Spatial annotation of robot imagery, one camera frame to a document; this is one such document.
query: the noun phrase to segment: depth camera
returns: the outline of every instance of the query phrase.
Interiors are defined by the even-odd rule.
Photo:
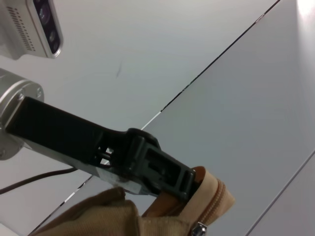
[[[0,55],[55,58],[62,44],[52,0],[0,0]]]

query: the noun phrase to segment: beige bag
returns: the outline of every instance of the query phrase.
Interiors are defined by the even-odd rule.
[[[203,236],[206,226],[234,203],[225,184],[203,167],[202,182],[187,203],[162,192],[143,216],[122,188],[113,188],[73,206],[31,236]]]

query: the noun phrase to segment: black cable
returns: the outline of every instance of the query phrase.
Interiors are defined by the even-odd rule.
[[[52,171],[52,172],[47,172],[47,173],[44,173],[44,174],[40,174],[40,175],[31,177],[31,178],[25,179],[23,181],[17,182],[17,183],[15,183],[13,185],[7,186],[7,187],[5,187],[3,189],[0,189],[0,195],[3,194],[3,193],[7,193],[7,192],[9,192],[9,191],[11,191],[13,189],[18,188],[18,187],[21,187],[21,186],[23,186],[25,184],[32,183],[34,181],[40,180],[42,178],[68,174],[68,173],[74,172],[76,170],[77,170],[76,168],[69,168],[69,169],[65,169],[65,170],[61,170],[61,171]]]

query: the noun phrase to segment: zipper pull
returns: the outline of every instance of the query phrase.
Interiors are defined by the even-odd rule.
[[[198,222],[191,231],[191,236],[205,236],[207,233],[207,226]]]

